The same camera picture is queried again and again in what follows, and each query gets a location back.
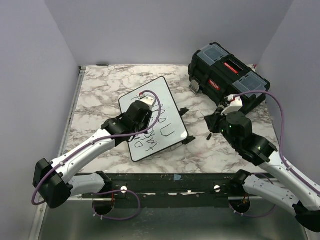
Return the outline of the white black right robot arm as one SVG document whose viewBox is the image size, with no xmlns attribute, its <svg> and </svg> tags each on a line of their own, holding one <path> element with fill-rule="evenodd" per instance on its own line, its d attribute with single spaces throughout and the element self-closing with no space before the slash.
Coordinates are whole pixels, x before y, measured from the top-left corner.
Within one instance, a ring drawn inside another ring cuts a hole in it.
<svg viewBox="0 0 320 240">
<path fill-rule="evenodd" d="M 320 195 L 311 188 L 319 185 L 306 176 L 297 177 L 293 167 L 285 165 L 277 147 L 265 137 L 253 133 L 252 122 L 242 112 L 221 115 L 219 111 L 204 118 L 208 130 L 220 133 L 231 147 L 246 161 L 268 172 L 285 188 L 258 179 L 252 173 L 230 183 L 230 191 L 241 196 L 244 193 L 261 197 L 295 216 L 306 229 L 320 231 Z"/>
</svg>

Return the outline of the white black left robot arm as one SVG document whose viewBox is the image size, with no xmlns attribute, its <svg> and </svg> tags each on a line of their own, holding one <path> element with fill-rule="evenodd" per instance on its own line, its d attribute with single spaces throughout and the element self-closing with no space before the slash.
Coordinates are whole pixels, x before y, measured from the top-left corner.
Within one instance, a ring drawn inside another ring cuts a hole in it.
<svg viewBox="0 0 320 240">
<path fill-rule="evenodd" d="M 69 197 L 78 194 L 96 193 L 101 198 L 107 197 L 111 185 L 106 182 L 106 176 L 93 173 L 78 181 L 79 170 L 121 143 L 146 133 L 155 103 L 150 95 L 136 100 L 126 112 L 106 120 L 93 136 L 70 152 L 51 161 L 39 160 L 32 181 L 34 195 L 39 194 L 51 209 L 60 207 Z"/>
</svg>

